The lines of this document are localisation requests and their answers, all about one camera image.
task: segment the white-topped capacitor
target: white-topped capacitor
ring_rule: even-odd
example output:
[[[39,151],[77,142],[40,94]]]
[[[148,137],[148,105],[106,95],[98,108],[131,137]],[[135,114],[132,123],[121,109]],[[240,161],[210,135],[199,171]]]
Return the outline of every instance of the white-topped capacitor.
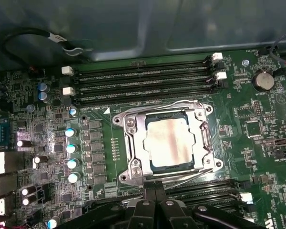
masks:
[[[71,108],[69,110],[69,114],[72,116],[72,117],[76,117],[78,115],[78,112],[77,112],[77,109],[76,108]]]
[[[53,229],[57,227],[58,225],[60,225],[60,223],[61,223],[61,219],[58,216],[54,216],[48,221],[47,227],[48,229]]]
[[[31,147],[32,146],[32,142],[31,141],[27,141],[27,140],[20,140],[17,142],[17,146],[18,147]]]
[[[81,175],[78,172],[75,173],[71,173],[68,176],[68,181],[72,184],[74,184],[75,182],[77,182],[79,179],[81,178]]]
[[[48,93],[50,91],[50,87],[45,83],[38,83],[38,90],[41,92]]]
[[[73,128],[68,128],[65,130],[66,137],[74,137],[76,136],[76,130]]]
[[[36,192],[36,187],[35,186],[30,186],[30,187],[26,187],[24,188],[21,193],[23,196],[29,195]]]
[[[75,153],[77,151],[77,149],[78,149],[78,147],[75,144],[70,144],[70,145],[67,145],[67,147],[66,147],[66,151],[69,154]]]
[[[70,159],[68,162],[67,162],[67,167],[69,169],[74,169],[76,168],[78,165],[79,165],[79,160],[76,159],[76,158],[73,158],[73,159]]]
[[[35,195],[31,195],[31,196],[28,196],[28,197],[24,198],[24,199],[22,200],[22,204],[23,204],[24,206],[27,206],[27,205],[29,205],[29,204],[35,202],[36,200],[37,200],[37,197],[36,197]]]
[[[49,160],[48,156],[46,155],[42,155],[42,156],[36,156],[34,158],[34,162],[36,164],[39,164],[39,163],[44,163],[44,162],[47,162]]]
[[[51,96],[45,92],[40,92],[38,94],[38,98],[40,101],[43,101],[44,103],[49,103],[51,101]]]

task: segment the screw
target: screw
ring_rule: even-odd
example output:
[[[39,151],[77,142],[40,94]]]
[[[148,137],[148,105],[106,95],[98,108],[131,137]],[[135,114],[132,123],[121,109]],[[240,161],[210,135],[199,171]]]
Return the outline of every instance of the screw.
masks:
[[[200,211],[207,211],[208,209],[205,206],[199,206],[198,210],[200,210]]]
[[[174,202],[172,202],[171,200],[168,200],[165,202],[167,206],[172,206],[174,205]]]
[[[134,125],[134,120],[132,118],[130,118],[130,119],[127,120],[126,124],[128,126],[133,126]]]
[[[243,65],[244,67],[248,67],[249,64],[250,64],[249,60],[243,60],[243,61],[242,61],[242,65]]]
[[[144,206],[148,206],[149,205],[149,202],[146,200],[142,203]]]
[[[133,175],[136,176],[136,177],[139,176],[139,175],[141,175],[140,169],[134,168],[134,169],[133,169]]]

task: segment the integrated circuit chip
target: integrated circuit chip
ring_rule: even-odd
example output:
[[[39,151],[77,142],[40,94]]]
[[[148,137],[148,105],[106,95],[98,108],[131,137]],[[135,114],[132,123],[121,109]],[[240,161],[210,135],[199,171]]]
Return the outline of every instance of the integrated circuit chip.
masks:
[[[61,105],[61,101],[58,99],[53,100],[52,102],[53,106],[60,106]]]
[[[94,184],[94,178],[87,179],[87,185],[93,185]]]
[[[55,115],[55,118],[56,118],[56,119],[62,118],[62,114],[56,114],[56,115]]]
[[[83,146],[82,149],[83,149],[83,151],[85,151],[85,152],[91,151],[91,146]]]
[[[93,162],[100,162],[104,160],[104,154],[99,153],[99,154],[92,154],[92,160]]]
[[[25,120],[19,120],[19,121],[17,122],[17,128],[18,128],[19,130],[25,129],[26,127],[27,127],[27,123],[26,123]]]
[[[71,212],[70,211],[63,211],[62,212],[62,218],[63,219],[69,219],[71,217]]]
[[[85,161],[85,162],[92,161],[92,157],[91,157],[91,156],[85,157],[85,158],[84,158],[84,161]]]
[[[70,202],[72,200],[71,194],[65,194],[62,196],[62,201],[63,202]]]
[[[41,180],[47,180],[48,179],[48,173],[40,173],[40,179]]]
[[[93,168],[86,168],[86,173],[93,173]]]
[[[94,170],[95,174],[104,173],[105,172],[105,164],[93,165],[93,170]]]
[[[94,177],[94,183],[96,185],[98,184],[105,184],[107,182],[107,178],[105,175],[101,175],[101,176],[95,176]]]
[[[257,176],[252,177],[253,184],[259,184],[259,179]]]
[[[61,152],[63,151],[63,147],[60,144],[54,145],[54,152]]]
[[[103,143],[102,142],[91,143],[91,150],[101,150],[101,149],[103,149]]]
[[[83,130],[89,130],[89,125],[88,125],[88,124],[87,124],[87,125],[83,125],[83,126],[82,126],[82,129],[83,129]]]
[[[261,175],[260,178],[262,184],[267,184],[269,181],[269,177],[267,175]]]
[[[83,141],[89,141],[90,140],[90,135],[84,135],[82,137]]]
[[[94,120],[89,122],[90,129],[100,128],[102,126],[100,120]]]
[[[261,135],[261,128],[258,121],[246,122],[248,138],[258,137]]]
[[[35,126],[35,131],[36,132],[42,132],[43,131],[43,125],[36,125]]]
[[[90,138],[91,138],[91,140],[96,140],[96,139],[102,138],[101,131],[91,132],[90,133]]]

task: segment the black ram slot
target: black ram slot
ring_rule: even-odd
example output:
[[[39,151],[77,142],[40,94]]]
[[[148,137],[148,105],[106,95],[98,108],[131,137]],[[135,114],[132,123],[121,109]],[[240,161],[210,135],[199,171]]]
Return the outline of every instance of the black ram slot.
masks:
[[[154,91],[154,90],[161,90],[161,92],[173,90],[174,88],[183,88],[183,87],[192,87],[193,89],[195,87],[208,87],[209,85],[205,83],[206,79],[201,79],[197,81],[168,81],[165,83],[152,83],[152,84],[142,84],[142,85],[130,85],[125,87],[118,87],[118,88],[107,88],[107,89],[89,89],[91,92],[82,91],[81,93],[85,97],[90,96],[112,96],[117,95],[123,96],[124,94],[131,94],[131,93],[144,93],[146,91]]]
[[[230,187],[232,183],[229,180],[217,181],[212,183],[197,183],[186,186],[178,186],[176,188],[172,188],[166,191],[167,195],[173,194],[182,194],[187,191],[196,191],[196,190],[205,190],[207,188],[221,188],[221,187]]]
[[[231,204],[233,199],[231,198],[216,198],[211,200],[199,200],[199,201],[191,201],[191,202],[184,202],[187,207],[193,207],[199,204],[208,204],[216,208],[236,208],[235,205]]]
[[[229,188],[229,189],[222,189],[222,190],[216,190],[216,191],[210,191],[210,192],[200,192],[197,194],[191,194],[191,195],[184,195],[177,197],[179,200],[182,200],[184,202],[186,201],[198,201],[203,199],[214,199],[214,198],[222,198],[222,197],[231,197],[231,194],[236,196],[239,192],[236,189]]]
[[[216,199],[216,200],[221,200],[221,199],[227,199],[231,195],[229,192],[224,192],[221,194],[214,194],[214,195],[207,195],[207,196],[197,196],[197,197],[182,197],[182,198],[176,198],[177,200],[181,200],[184,202],[186,205],[189,204],[201,204],[201,203],[206,203],[209,200]]]
[[[138,71],[138,70],[154,71],[155,69],[162,70],[165,68],[179,68],[179,67],[184,68],[188,66],[204,67],[203,61],[173,62],[173,63],[149,64],[149,65],[143,65],[143,66],[128,66],[128,67],[120,67],[120,68],[84,71],[84,72],[80,72],[80,75],[120,74],[120,73],[128,74],[131,71]]]
[[[91,86],[92,84],[88,83],[88,84],[83,84],[81,85],[81,87],[79,87],[79,90],[81,92],[84,91],[91,91],[91,90],[98,90],[98,89],[109,89],[109,88],[125,88],[125,87],[135,87],[135,86],[146,86],[146,85],[156,85],[156,84],[160,84],[160,83],[170,83],[170,82],[184,82],[184,81],[190,81],[190,82],[202,82],[202,83],[206,83],[207,80],[209,80],[211,78],[211,76],[197,76],[197,77],[188,77],[188,78],[172,78],[172,79],[159,79],[159,80],[152,80],[152,81],[146,81],[146,80],[138,80],[138,82],[131,82],[131,83],[110,83],[110,84],[103,84],[103,83],[94,83],[93,86]]]
[[[104,81],[112,81],[112,80],[124,80],[130,78],[138,78],[138,77],[165,77],[169,75],[181,75],[181,74],[210,74],[211,71],[206,69],[171,69],[170,71],[152,71],[152,72],[143,72],[143,73],[126,73],[126,74],[112,74],[112,75],[97,75],[90,77],[77,77],[77,81],[81,83],[85,82],[94,82],[95,80],[104,80]]]
[[[127,104],[135,102],[145,102],[152,100],[168,99],[168,98],[189,98],[192,96],[204,95],[215,93],[216,89],[214,87],[210,88],[191,88],[191,89],[181,89],[175,92],[163,92],[163,93],[150,93],[150,94],[138,94],[130,95],[125,97],[113,97],[113,98],[82,98],[76,102],[79,107],[85,106],[96,106],[96,105],[117,105],[117,104]]]
[[[107,78],[98,78],[98,79],[89,79],[89,80],[79,80],[78,87],[86,87],[86,86],[98,86],[102,84],[118,84],[118,83],[139,83],[144,81],[152,81],[152,80],[166,80],[166,79],[174,79],[174,78],[182,78],[182,77],[203,77],[209,76],[210,74],[206,71],[199,72],[184,72],[184,73],[161,73],[161,74],[138,74],[138,75],[130,75],[130,76],[116,76],[116,77],[107,77]]]

